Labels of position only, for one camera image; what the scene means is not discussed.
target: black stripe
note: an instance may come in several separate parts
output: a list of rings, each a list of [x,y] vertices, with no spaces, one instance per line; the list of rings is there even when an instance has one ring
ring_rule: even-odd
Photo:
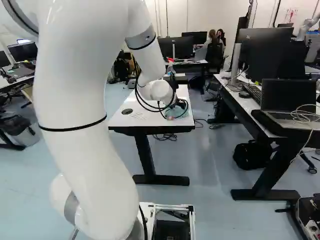
[[[140,49],[144,49],[144,48],[148,47],[150,44],[152,44],[152,43],[155,41],[156,37],[157,37],[157,36],[154,35],[154,38],[152,39],[152,41],[149,42],[148,44],[144,45],[144,46],[141,46],[141,47],[138,47],[138,48],[132,48],[132,47],[129,47],[129,46],[128,46],[128,48],[129,48],[130,50],[140,50]]]
[[[61,129],[59,129],[59,128],[46,128],[46,127],[43,127],[40,125],[39,125],[39,127],[42,130],[47,131],[47,132],[71,132],[71,131],[76,131],[76,130],[87,129],[87,128],[93,127],[94,125],[102,123],[104,120],[106,120],[106,118],[107,118],[107,115],[105,115],[105,117],[100,119],[99,121],[96,121],[96,122],[93,122],[93,123],[90,123],[87,125],[76,126],[76,127],[71,127],[71,128],[61,128]]]
[[[20,17],[20,15],[16,12],[15,8],[12,6],[12,3],[10,2],[10,0],[8,1],[8,4],[10,5],[13,13],[15,14],[15,16],[28,28],[30,29],[32,32],[34,32],[35,34],[39,35],[39,33],[34,30],[32,27],[30,27],[23,19],[22,17]]]

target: desk foot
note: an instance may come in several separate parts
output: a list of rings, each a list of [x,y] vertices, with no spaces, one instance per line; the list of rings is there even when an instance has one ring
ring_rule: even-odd
[[[223,120],[223,119],[216,119],[216,118],[209,118],[207,122],[208,124],[240,124],[241,123],[238,119]]]
[[[187,176],[154,175],[152,177],[147,177],[146,175],[134,175],[132,178],[135,184],[171,185],[185,187],[190,185],[190,179]]]
[[[21,145],[14,145],[14,144],[0,144],[0,149],[11,149],[16,151],[23,151],[26,147]]]
[[[235,201],[297,201],[300,198],[296,190],[271,190],[266,196],[255,196],[252,189],[232,189],[231,196]]]

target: poster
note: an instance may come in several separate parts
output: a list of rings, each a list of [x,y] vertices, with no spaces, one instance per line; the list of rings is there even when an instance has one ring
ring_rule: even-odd
[[[298,14],[297,8],[294,8],[294,7],[288,8],[285,11],[284,21],[282,22],[282,24],[294,24],[297,18],[297,14]]]

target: woman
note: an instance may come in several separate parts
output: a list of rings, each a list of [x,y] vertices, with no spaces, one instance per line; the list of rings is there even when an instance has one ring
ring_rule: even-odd
[[[227,46],[225,32],[221,28],[216,32],[216,37],[219,41],[220,40],[222,41],[222,43],[224,44],[225,47]]]
[[[211,43],[217,44],[219,41],[217,39],[216,30],[211,29],[208,35],[209,39],[204,43],[205,46],[208,46]]]

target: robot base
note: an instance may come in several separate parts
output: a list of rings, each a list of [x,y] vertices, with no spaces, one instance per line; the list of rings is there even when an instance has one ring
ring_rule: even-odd
[[[196,240],[195,209],[192,205],[162,205],[140,202],[143,211],[148,240]],[[127,240],[144,240],[142,216],[139,211],[135,225]],[[75,229],[70,240],[76,240],[79,230]]]

